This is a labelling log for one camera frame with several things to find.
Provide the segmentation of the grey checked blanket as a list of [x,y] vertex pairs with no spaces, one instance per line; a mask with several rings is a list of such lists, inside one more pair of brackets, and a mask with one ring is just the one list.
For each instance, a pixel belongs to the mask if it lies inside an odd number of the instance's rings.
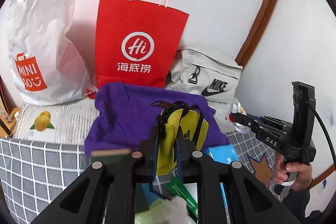
[[[275,151],[251,132],[228,135],[238,161],[252,174],[262,171],[262,182],[274,188],[271,171]],[[9,212],[16,223],[30,223],[89,165],[81,145],[1,139],[1,184]]]

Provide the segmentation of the white Miniso plastic bag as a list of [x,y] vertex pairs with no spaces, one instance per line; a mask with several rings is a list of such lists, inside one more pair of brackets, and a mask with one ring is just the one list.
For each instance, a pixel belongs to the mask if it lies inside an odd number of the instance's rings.
[[87,66],[66,37],[75,0],[10,0],[7,42],[23,102],[58,105],[97,92]]

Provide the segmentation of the white cloth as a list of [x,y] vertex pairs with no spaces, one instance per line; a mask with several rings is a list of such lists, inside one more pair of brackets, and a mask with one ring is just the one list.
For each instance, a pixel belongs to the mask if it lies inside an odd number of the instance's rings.
[[187,204],[181,197],[175,196],[171,200],[162,200],[162,216],[167,223],[191,223],[187,212]]

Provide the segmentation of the blue tissue pack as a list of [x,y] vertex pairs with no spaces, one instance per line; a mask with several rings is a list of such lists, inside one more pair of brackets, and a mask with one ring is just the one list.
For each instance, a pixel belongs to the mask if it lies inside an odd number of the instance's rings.
[[[149,204],[153,203],[157,198],[169,198],[169,195],[165,194],[163,189],[168,190],[166,187],[167,184],[175,177],[180,179],[180,181],[185,185],[187,190],[198,203],[197,182],[195,181],[196,177],[191,172],[183,174],[184,162],[182,159],[182,148],[177,143],[173,145],[173,148],[173,157],[175,163],[177,164],[175,170],[164,176],[156,175],[155,170],[149,170],[147,173],[140,172],[139,174],[135,175],[135,178],[142,182],[143,190],[152,195],[152,197],[147,198],[147,203]],[[209,157],[211,157],[214,161],[217,161],[221,164],[230,164],[231,162],[239,159],[232,145],[211,147],[207,149],[204,154],[209,155]]]

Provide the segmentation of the green narrow sachet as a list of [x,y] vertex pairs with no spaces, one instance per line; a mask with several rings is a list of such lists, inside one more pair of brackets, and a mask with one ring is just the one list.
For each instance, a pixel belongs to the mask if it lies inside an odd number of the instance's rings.
[[198,218],[198,203],[178,177],[173,178],[166,187],[172,194],[184,199],[187,204],[187,208],[193,213],[193,215],[195,215],[196,218]]

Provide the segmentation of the wooden bed headboard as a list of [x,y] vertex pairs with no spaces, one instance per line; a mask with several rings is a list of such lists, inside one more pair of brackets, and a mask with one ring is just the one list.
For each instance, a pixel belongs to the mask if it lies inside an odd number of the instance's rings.
[[11,138],[21,113],[21,108],[14,107],[10,102],[5,84],[1,79],[1,137]]

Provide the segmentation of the yellow adidas mini bag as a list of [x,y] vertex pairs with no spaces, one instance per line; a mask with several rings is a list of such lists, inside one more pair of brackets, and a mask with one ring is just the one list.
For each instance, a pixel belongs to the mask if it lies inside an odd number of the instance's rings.
[[180,178],[189,167],[189,152],[199,152],[205,142],[209,123],[198,105],[183,101],[155,101],[151,106],[162,111],[157,115],[150,140],[153,142],[153,176],[177,170]]

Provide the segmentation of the purple towel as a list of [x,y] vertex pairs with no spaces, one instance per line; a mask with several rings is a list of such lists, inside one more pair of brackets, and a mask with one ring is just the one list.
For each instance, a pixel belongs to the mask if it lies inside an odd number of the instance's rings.
[[189,106],[200,107],[209,123],[203,150],[229,143],[214,119],[215,110],[203,96],[164,88],[109,83],[96,93],[94,105],[100,114],[85,139],[85,154],[90,156],[93,151],[110,149],[137,149],[157,125],[156,118],[162,108],[155,105],[156,101],[183,101]]

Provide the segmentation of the brown wooden door frame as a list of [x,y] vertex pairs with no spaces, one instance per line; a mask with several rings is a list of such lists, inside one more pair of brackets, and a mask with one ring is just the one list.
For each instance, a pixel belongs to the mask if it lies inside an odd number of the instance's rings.
[[245,67],[253,55],[260,39],[262,38],[266,27],[273,14],[277,0],[262,0],[260,9],[254,19],[248,36],[236,56],[236,63]]

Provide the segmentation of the green wet wipes pack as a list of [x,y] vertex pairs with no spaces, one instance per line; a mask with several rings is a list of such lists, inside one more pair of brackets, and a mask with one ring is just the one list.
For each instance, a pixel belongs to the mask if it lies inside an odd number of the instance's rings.
[[163,206],[161,201],[162,199],[156,200],[150,205],[149,210],[136,213],[134,223],[167,223],[162,216]]

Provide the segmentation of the dark green tea tin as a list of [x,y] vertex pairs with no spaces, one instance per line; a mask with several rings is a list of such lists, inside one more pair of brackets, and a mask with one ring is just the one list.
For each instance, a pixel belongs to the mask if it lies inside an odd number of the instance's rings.
[[130,153],[131,149],[129,148],[92,151],[91,162],[100,161],[107,165],[113,162],[120,162],[124,156]]

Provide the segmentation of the red Haidilao paper bag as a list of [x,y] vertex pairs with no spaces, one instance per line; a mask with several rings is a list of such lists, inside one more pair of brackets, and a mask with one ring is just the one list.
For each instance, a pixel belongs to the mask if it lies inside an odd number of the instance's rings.
[[96,85],[162,88],[189,15],[165,3],[100,0],[95,37]]

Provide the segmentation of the beige Nike pouch bag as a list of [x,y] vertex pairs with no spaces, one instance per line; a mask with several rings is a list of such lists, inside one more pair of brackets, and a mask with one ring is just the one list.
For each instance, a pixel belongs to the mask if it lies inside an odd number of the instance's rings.
[[178,49],[170,69],[168,87],[201,95],[209,102],[231,103],[243,67],[218,51]]

